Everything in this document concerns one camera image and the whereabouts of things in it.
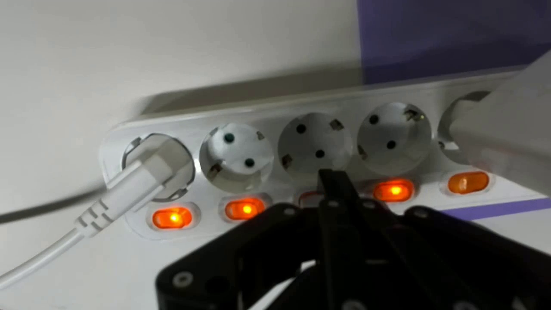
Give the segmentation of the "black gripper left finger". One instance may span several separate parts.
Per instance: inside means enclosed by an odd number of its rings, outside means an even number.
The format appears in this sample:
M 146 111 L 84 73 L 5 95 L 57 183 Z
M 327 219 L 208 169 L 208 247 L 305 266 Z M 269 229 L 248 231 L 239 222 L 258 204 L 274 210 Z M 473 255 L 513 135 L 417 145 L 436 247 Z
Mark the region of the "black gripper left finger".
M 315 209 L 277 204 L 164 267 L 158 310 L 246 310 L 315 257 Z

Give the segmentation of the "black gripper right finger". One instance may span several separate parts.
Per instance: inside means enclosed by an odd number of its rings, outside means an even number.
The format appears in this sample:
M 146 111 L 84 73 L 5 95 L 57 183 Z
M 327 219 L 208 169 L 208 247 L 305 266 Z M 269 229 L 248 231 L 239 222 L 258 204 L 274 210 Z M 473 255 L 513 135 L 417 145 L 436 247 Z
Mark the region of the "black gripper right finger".
M 393 214 L 341 171 L 319 174 L 332 310 L 551 310 L 551 257 L 429 207 Z

